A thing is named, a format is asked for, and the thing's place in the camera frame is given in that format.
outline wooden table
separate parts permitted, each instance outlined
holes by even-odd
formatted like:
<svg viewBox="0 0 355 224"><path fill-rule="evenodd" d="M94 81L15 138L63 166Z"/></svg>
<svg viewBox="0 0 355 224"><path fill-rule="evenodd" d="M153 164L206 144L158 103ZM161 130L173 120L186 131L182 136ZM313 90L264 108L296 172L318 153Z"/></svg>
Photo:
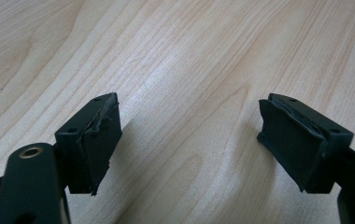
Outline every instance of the wooden table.
<svg viewBox="0 0 355 224"><path fill-rule="evenodd" d="M0 176L111 91L123 136L73 223L339 222L338 186L301 193L257 142L258 100L355 133L355 0L0 0Z"/></svg>

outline light wood surface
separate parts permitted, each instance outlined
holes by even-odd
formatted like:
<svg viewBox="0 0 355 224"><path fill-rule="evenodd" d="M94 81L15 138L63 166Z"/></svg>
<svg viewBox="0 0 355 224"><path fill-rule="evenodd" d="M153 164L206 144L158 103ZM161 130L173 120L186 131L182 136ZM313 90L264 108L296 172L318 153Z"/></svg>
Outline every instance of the light wood surface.
<svg viewBox="0 0 355 224"><path fill-rule="evenodd" d="M339 222L338 186L301 193L257 142L258 100L355 133L355 0L0 0L0 176L111 91L123 136L73 223Z"/></svg>

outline hole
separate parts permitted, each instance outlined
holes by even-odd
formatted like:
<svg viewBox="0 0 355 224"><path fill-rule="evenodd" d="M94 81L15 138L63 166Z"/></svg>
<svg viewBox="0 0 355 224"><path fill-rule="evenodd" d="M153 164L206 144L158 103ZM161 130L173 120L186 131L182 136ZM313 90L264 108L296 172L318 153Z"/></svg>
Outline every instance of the hole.
<svg viewBox="0 0 355 224"><path fill-rule="evenodd" d="M69 133L76 133L78 131L77 128L70 128L67 130Z"/></svg>
<svg viewBox="0 0 355 224"><path fill-rule="evenodd" d="M338 129L331 129L330 130L332 133L340 133L340 131Z"/></svg>
<svg viewBox="0 0 355 224"><path fill-rule="evenodd" d="M29 147L20 153L20 157L23 159L29 159L37 156L43 151L41 147Z"/></svg>
<svg viewBox="0 0 355 224"><path fill-rule="evenodd" d="M15 224L31 224L35 223L37 216L34 213L25 213L15 219Z"/></svg>

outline wood grain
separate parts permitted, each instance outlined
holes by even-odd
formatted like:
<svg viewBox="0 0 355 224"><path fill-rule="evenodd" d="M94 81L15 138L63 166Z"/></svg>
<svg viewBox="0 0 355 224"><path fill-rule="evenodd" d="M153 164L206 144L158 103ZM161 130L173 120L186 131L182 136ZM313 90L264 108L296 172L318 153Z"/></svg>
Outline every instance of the wood grain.
<svg viewBox="0 0 355 224"><path fill-rule="evenodd" d="M0 0L0 175L111 91L123 137L73 223L339 222L338 186L301 193L256 141L257 102L355 133L355 0Z"/></svg>

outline metal grommet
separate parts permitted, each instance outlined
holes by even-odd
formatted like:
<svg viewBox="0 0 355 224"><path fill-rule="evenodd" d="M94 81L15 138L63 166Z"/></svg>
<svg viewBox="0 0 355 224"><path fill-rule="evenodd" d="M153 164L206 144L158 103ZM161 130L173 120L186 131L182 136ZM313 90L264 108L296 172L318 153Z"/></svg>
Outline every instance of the metal grommet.
<svg viewBox="0 0 355 224"><path fill-rule="evenodd" d="M41 152L43 152L42 147L29 147L20 153L20 157L22 159L29 159L39 155Z"/></svg>

